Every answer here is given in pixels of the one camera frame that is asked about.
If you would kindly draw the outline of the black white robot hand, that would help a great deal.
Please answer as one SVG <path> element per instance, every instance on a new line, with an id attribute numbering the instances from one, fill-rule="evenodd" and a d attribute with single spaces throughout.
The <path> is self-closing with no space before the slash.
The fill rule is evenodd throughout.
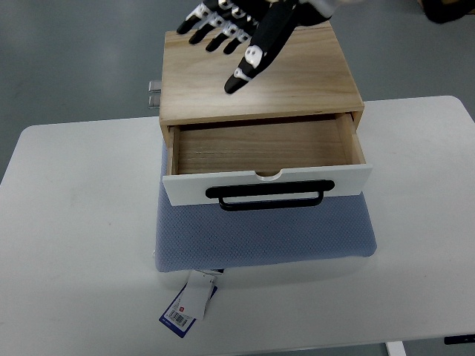
<path id="1" fill-rule="evenodd" d="M 202 1 L 177 28 L 184 35 L 198 26 L 189 44 L 201 42 L 211 31 L 220 32 L 208 43 L 213 52 L 228 42 L 227 55 L 248 42 L 243 57 L 224 90 L 233 94 L 266 70 L 295 28 L 328 21 L 343 1 Z"/>

